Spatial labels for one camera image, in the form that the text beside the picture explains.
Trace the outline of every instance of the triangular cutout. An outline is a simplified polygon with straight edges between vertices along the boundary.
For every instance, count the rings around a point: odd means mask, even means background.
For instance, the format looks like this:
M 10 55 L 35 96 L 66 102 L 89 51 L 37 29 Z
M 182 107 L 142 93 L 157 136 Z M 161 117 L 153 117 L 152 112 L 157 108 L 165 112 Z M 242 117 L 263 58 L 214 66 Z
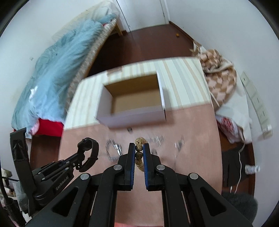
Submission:
M 78 188 L 74 187 L 62 200 L 60 200 L 52 208 L 52 211 L 54 213 L 67 217 L 77 193 L 78 193 Z
M 217 199 L 215 199 L 214 196 L 211 195 L 211 193 L 204 187 L 201 188 L 201 193 L 205 200 L 207 209 L 212 217 L 226 211 L 226 207 L 223 206 Z

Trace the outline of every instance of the white box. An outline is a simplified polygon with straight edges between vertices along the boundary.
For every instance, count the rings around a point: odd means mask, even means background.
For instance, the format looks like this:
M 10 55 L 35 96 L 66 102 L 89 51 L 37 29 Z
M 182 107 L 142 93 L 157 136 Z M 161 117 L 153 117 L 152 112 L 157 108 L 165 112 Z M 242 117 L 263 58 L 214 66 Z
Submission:
M 104 85 L 96 118 L 108 128 L 166 121 L 158 73 Z

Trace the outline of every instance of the power strip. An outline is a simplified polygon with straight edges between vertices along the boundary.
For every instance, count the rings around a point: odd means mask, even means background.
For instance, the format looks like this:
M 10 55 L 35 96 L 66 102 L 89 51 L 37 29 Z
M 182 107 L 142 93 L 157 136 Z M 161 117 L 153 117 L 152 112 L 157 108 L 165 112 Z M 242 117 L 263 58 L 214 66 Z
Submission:
M 273 135 L 273 132 L 269 115 L 258 91 L 244 71 L 241 74 L 240 79 L 256 111 L 264 138 L 266 139 L 268 137 L 271 137 Z

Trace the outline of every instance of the checkered blanket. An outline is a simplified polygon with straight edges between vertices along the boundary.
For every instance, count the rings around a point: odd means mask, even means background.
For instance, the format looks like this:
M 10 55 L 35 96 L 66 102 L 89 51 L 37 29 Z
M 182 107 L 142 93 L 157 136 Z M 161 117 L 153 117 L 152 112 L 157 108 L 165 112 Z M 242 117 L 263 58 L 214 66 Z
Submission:
M 232 62 L 223 58 L 215 49 L 206 50 L 194 41 L 193 56 L 197 57 L 203 68 L 214 110 L 226 102 L 236 87 L 236 71 Z

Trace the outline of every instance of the brown floor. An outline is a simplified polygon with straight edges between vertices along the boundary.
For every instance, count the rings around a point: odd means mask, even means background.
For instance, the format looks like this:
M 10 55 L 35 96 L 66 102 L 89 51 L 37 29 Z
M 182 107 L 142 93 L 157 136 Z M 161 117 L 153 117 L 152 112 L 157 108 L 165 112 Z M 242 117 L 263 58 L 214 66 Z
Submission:
M 192 41 L 172 25 L 144 28 L 127 33 L 123 37 L 115 34 L 108 38 L 100 50 L 89 74 L 94 75 L 118 66 L 145 60 L 191 56 L 189 49 L 192 47 Z M 237 146 L 237 144 L 230 144 L 222 133 L 220 133 L 220 142 L 222 151 Z M 32 168 L 57 160 L 59 145 L 60 138 L 57 137 L 34 137 L 30 158 Z M 248 180 L 242 181 L 237 191 L 248 192 Z

